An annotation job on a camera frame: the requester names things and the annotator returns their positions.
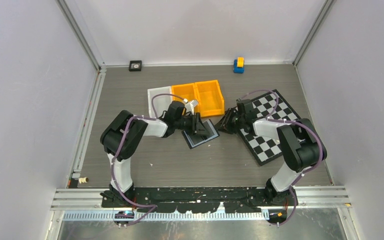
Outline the dark grey credit card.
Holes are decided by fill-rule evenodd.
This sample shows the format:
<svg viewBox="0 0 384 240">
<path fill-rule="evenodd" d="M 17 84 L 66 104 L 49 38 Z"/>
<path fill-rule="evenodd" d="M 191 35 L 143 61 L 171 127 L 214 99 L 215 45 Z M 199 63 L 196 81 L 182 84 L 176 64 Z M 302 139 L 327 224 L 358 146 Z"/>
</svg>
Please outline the dark grey credit card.
<svg viewBox="0 0 384 240">
<path fill-rule="evenodd" d="M 203 138 L 212 139 L 217 137 L 218 132 L 215 130 L 214 124 L 210 119 L 205 120 L 202 124 L 206 130 L 205 134 L 202 136 Z"/>
</svg>

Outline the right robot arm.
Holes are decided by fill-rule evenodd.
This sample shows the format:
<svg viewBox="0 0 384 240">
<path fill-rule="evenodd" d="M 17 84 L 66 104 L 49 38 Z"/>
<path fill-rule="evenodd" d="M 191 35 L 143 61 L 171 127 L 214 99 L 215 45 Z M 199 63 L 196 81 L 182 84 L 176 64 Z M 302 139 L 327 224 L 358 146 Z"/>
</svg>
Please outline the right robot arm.
<svg viewBox="0 0 384 240">
<path fill-rule="evenodd" d="M 228 134 L 244 130 L 253 137 L 279 141 L 284 163 L 267 180 L 264 189 L 265 198 L 271 205 L 279 205 L 286 197 L 285 191 L 327 158 L 327 149 L 309 119 L 258 117 L 249 99 L 238 100 L 236 107 L 229 108 L 215 127 Z"/>
</svg>

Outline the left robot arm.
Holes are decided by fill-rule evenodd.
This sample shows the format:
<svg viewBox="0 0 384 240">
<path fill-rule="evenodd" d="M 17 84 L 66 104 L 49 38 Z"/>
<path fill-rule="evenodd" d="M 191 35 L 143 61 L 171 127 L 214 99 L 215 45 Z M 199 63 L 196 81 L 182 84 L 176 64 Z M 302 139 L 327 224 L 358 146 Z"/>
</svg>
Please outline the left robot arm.
<svg viewBox="0 0 384 240">
<path fill-rule="evenodd" d="M 188 111 L 185 103 L 176 100 L 156 118 L 122 110 L 103 131 L 100 143 L 110 161 L 110 188 L 116 190 L 114 200 L 121 207 L 128 207 L 134 199 L 131 158 L 142 138 L 167 138 L 177 130 L 204 139 L 212 134 L 198 112 Z"/>
</svg>

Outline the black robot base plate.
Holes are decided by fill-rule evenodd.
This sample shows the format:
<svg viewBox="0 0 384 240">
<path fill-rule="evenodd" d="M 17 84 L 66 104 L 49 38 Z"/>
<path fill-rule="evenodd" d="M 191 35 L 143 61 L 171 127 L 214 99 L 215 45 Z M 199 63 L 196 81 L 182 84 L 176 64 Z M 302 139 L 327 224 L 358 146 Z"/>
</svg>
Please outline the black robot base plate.
<svg viewBox="0 0 384 240">
<path fill-rule="evenodd" d="M 131 208 L 139 213 L 255 213 L 260 207 L 292 209 L 294 191 L 266 195 L 262 187 L 134 187 L 125 196 L 114 189 L 100 193 L 103 208 Z"/>
</svg>

